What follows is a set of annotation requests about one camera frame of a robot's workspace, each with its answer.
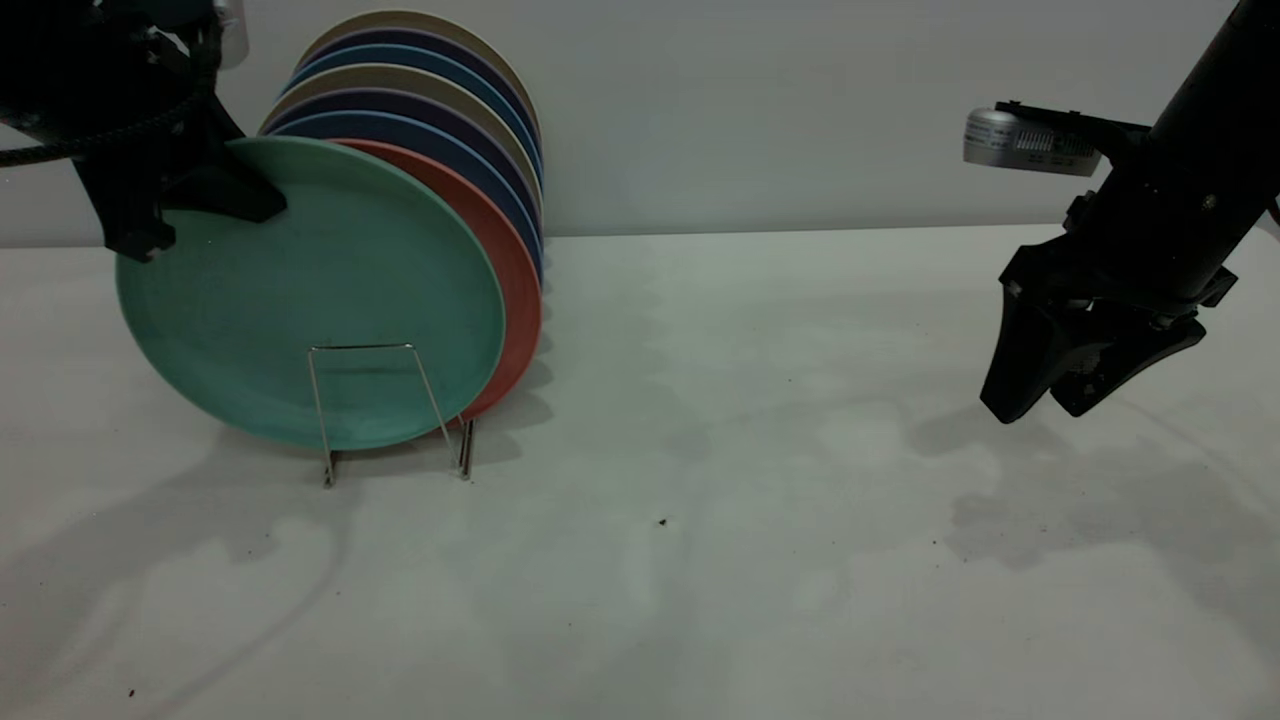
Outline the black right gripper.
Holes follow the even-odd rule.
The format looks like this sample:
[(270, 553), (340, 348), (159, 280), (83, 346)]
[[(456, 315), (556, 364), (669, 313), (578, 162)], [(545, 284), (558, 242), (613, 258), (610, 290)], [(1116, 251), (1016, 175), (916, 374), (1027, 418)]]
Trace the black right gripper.
[[(1083, 416), (1198, 345), (1194, 316), (1234, 278), (1225, 261), (1263, 213), (1258, 158), (1135, 158), (1076, 199), (1062, 233), (1001, 273), (1002, 315), (980, 401), (1012, 424), (1050, 391)], [(1075, 327), (1140, 327), (1076, 348)]]

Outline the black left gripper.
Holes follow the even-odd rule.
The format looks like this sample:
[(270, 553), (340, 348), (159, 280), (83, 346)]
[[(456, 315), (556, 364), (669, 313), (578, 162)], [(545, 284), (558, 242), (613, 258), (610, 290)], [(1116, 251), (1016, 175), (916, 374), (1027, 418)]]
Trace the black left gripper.
[(227, 146), (244, 137), (216, 95), (227, 3), (63, 1), (60, 40), (69, 159), (106, 249), (136, 263), (172, 249), (161, 209), (252, 223), (287, 209)]

